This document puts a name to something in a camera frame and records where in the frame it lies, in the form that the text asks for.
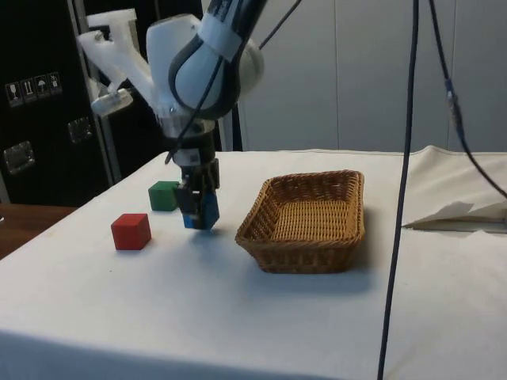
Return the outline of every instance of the wire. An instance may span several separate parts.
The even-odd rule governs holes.
[[[302,0],[296,0],[294,5],[291,7],[291,9],[288,10],[288,12],[282,17],[282,19],[278,22],[278,24],[275,26],[275,28],[268,34],[268,36],[265,38],[264,41],[261,42],[259,45],[259,49],[262,50],[264,46],[273,38],[273,36],[280,30],[282,25],[285,23],[285,21],[292,15],[292,13],[297,9],[299,4],[301,4]]]
[[[213,70],[212,76],[210,77],[209,83],[208,83],[206,89],[204,90],[202,98],[200,99],[200,101],[197,104],[196,108],[193,110],[193,113],[190,116],[189,121],[187,122],[187,124],[185,125],[185,127],[183,128],[183,130],[181,131],[181,133],[179,134],[179,136],[177,137],[176,144],[174,145],[173,149],[167,154],[166,165],[170,163],[171,159],[174,157],[174,155],[180,149],[180,145],[181,145],[181,142],[183,141],[183,138],[185,137],[185,135],[189,131],[190,127],[193,125],[193,122],[197,118],[197,114],[202,109],[202,107],[204,105],[204,102],[206,101],[206,98],[208,97],[210,91],[212,90],[213,82],[215,81],[216,76],[219,73],[220,66],[222,66],[222,62],[223,62],[223,58],[219,57],[219,60],[216,63],[215,69]]]
[[[447,70],[447,63],[445,62],[444,48],[442,47],[442,37],[440,37],[440,28],[438,27],[438,20],[436,19],[436,8],[435,2],[433,0],[429,0],[429,8],[431,9],[433,31],[435,32],[436,47],[438,48],[438,56],[440,57],[442,72],[444,73],[445,80],[448,80],[449,70]]]
[[[461,147],[464,152],[467,154],[468,159],[471,161],[473,166],[478,170],[478,172],[484,177],[484,179],[502,196],[507,199],[507,192],[503,190],[498,184],[486,173],[486,171],[480,166],[480,164],[475,160],[474,155],[471,153],[470,147],[468,146],[467,139],[465,138],[465,129],[463,126],[463,116],[461,113],[461,108],[459,106],[458,97],[454,91],[454,86],[452,84],[452,80],[449,77],[449,72],[447,69],[447,64],[445,62],[445,54],[444,48],[442,47],[442,39],[440,38],[440,28],[438,25],[438,18],[436,17],[436,8],[434,0],[429,0],[429,7],[431,9],[431,16],[433,21],[433,31],[435,32],[436,45],[438,47],[438,55],[440,57],[440,64],[442,66],[442,72],[444,74],[445,79],[445,87],[448,92],[448,102],[449,108],[451,109],[452,121],[455,124],[456,134],[458,135],[459,141],[461,142]]]
[[[396,213],[395,242],[393,245],[393,255],[391,259],[391,270],[389,272],[389,281],[387,284],[386,308],[383,315],[382,344],[380,346],[379,371],[377,379],[383,379],[383,371],[386,363],[387,338],[389,337],[389,323],[391,321],[391,307],[393,301],[393,292],[395,289],[396,268],[398,265],[399,245],[402,237],[402,217],[405,204],[406,182],[409,172],[410,148],[412,143],[412,125],[414,120],[414,78],[417,60],[417,42],[419,39],[419,0],[414,0],[413,4],[413,24],[412,24],[412,43],[410,48],[409,65],[409,83],[406,101],[406,132],[405,132],[405,150],[403,152],[402,179],[399,186],[398,210]]]
[[[475,168],[478,170],[479,173],[484,177],[486,181],[489,182],[493,188],[499,192],[502,196],[504,196],[507,199],[507,192],[503,190],[498,184],[486,173],[486,171],[480,166],[480,164],[475,160],[474,155],[470,151],[470,147],[468,146],[467,140],[465,139],[465,134],[463,132],[457,133],[459,140],[461,142],[461,146],[463,147],[463,150],[467,154],[468,158],[470,159],[471,163],[475,166]]]

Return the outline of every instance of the white wall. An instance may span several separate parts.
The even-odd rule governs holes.
[[[507,2],[437,0],[467,135],[474,150],[507,150]],[[272,0],[259,42],[293,0]],[[410,53],[408,0],[303,0],[266,46],[263,82],[240,104],[249,150],[402,149]],[[421,0],[414,150],[459,149],[426,0]]]

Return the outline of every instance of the table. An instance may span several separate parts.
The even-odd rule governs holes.
[[[0,378],[376,377],[401,156],[218,157],[221,219],[210,233],[185,230],[179,212],[149,212],[147,189],[179,177],[161,155],[0,261]],[[449,173],[453,183],[469,173],[464,156],[429,147],[413,155],[411,183],[446,160],[463,169]],[[478,160],[505,184],[506,155]],[[234,235],[262,182],[333,169],[365,175],[366,240],[353,269],[261,272]],[[432,210],[429,193],[442,187],[425,183]],[[153,240],[141,252],[114,249],[110,224],[125,212],[149,213]],[[506,247],[504,236],[480,231],[403,232],[387,378],[505,377]]]
[[[74,207],[0,203],[0,260],[74,212]]]

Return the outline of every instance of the woven basket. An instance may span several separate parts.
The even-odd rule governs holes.
[[[293,174],[267,180],[236,242],[270,273],[349,269],[364,238],[363,174]]]

